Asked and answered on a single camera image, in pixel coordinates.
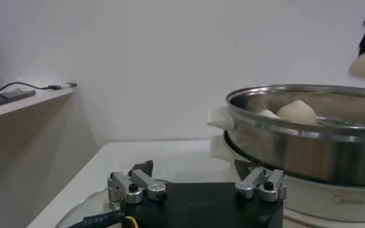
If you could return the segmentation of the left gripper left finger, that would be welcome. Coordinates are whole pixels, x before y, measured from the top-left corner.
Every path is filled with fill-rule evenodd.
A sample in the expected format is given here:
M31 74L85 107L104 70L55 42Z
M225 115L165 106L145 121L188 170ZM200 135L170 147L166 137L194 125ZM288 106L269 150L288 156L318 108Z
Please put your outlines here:
M149 201L164 202L167 200L165 182L152 178L154 162L152 160L135 164L131 170L112 172L107 178L108 202L110 205L121 203L139 204L144 196Z

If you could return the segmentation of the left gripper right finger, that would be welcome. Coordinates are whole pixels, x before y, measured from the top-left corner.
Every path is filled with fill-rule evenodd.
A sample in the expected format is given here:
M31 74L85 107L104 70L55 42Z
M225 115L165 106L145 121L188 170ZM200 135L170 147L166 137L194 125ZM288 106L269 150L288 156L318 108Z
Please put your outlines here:
M282 170L267 170L241 160L235 160L234 167L240 178L235 183L235 196L239 201L250 200L256 194L269 203L286 200L288 180Z

